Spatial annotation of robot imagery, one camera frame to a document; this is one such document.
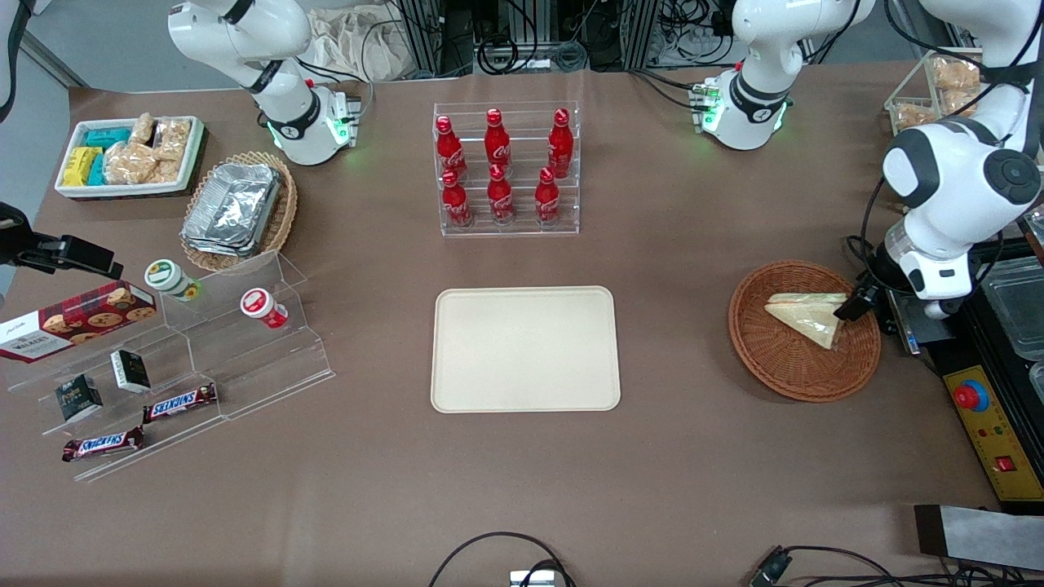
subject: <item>white cloth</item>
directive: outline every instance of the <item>white cloth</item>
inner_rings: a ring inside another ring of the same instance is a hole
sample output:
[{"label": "white cloth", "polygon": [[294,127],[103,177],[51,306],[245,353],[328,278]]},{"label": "white cloth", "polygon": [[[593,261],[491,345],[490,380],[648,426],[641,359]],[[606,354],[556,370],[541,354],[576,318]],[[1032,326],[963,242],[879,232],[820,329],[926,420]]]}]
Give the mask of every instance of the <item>white cloth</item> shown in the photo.
[{"label": "white cloth", "polygon": [[[317,66],[375,81],[395,79],[416,67],[402,22],[377,25],[389,20],[402,21],[394,4],[312,8],[308,20],[312,24],[313,63]],[[374,25],[377,27],[367,37]]]}]

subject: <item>small black box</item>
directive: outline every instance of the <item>small black box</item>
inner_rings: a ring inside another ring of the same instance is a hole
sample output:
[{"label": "small black box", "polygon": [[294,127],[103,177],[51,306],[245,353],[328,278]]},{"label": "small black box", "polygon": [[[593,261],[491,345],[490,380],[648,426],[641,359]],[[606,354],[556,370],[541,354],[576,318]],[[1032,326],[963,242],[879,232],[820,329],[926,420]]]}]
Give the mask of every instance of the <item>small black box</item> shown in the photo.
[{"label": "small black box", "polygon": [[76,422],[101,409],[101,395],[94,386],[94,379],[80,375],[72,381],[62,383],[54,390],[66,422]]},{"label": "small black box", "polygon": [[145,361],[141,356],[119,350],[112,354],[112,359],[116,385],[119,389],[136,394],[143,394],[151,389],[148,383],[148,373],[145,372]]}]

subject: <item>white tray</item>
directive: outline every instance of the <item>white tray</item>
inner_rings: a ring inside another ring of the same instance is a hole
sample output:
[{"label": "white tray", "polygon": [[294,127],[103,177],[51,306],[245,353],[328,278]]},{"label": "white tray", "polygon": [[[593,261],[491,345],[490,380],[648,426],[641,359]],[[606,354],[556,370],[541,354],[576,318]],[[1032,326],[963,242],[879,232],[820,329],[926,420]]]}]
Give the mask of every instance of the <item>white tray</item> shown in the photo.
[{"label": "white tray", "polygon": [[438,412],[603,412],[619,401],[609,289],[447,289],[438,296],[431,361],[431,405]]},{"label": "white tray", "polygon": [[204,124],[195,116],[161,116],[172,120],[188,120],[192,123],[189,131],[188,144],[185,147],[185,157],[182,159],[182,167],[177,171],[177,180],[162,184],[138,184],[133,186],[64,186],[62,175],[69,165],[69,157],[73,147],[81,146],[88,131],[96,128],[134,127],[136,118],[117,118],[113,120],[88,120],[76,123],[72,131],[72,138],[66,145],[65,156],[62,157],[62,166],[58,167],[58,174],[54,178],[54,191],[71,199],[123,199],[130,197],[150,197],[184,190],[189,185],[192,178],[192,169],[195,167],[196,155],[199,152],[199,143],[203,141]]}]

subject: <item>teal package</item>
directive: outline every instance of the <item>teal package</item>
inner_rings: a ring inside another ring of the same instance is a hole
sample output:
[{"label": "teal package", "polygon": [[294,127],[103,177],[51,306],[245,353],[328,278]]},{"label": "teal package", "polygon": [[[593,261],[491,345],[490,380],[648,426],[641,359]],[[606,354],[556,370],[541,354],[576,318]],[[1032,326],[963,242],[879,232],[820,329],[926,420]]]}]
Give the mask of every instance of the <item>teal package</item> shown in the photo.
[{"label": "teal package", "polygon": [[88,131],[84,138],[84,146],[99,146],[109,148],[120,141],[130,138],[130,128],[95,128]]},{"label": "teal package", "polygon": [[105,156],[99,155],[94,158],[94,163],[91,164],[91,174],[87,177],[87,185],[89,186],[103,186],[105,185]]}]

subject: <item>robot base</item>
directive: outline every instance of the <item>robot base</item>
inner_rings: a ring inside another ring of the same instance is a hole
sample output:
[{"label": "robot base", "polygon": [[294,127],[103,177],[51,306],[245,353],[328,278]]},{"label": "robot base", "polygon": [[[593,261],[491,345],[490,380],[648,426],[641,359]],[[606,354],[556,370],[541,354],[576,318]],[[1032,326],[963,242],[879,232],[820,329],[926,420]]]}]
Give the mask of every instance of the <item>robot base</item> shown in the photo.
[{"label": "robot base", "polygon": [[772,114],[765,110],[766,118],[751,122],[746,113],[733,102],[729,92],[737,72],[726,71],[717,77],[708,77],[689,90],[689,103],[694,110],[692,122],[696,133],[707,133],[721,144],[737,150],[752,150],[768,142],[773,133],[783,124],[786,104]]},{"label": "robot base", "polygon": [[319,98],[319,115],[300,139],[281,137],[271,124],[268,125],[276,146],[299,165],[318,165],[328,161],[338,150],[355,146],[359,134],[360,102],[347,101],[345,94],[335,94],[323,87],[313,91]]}]

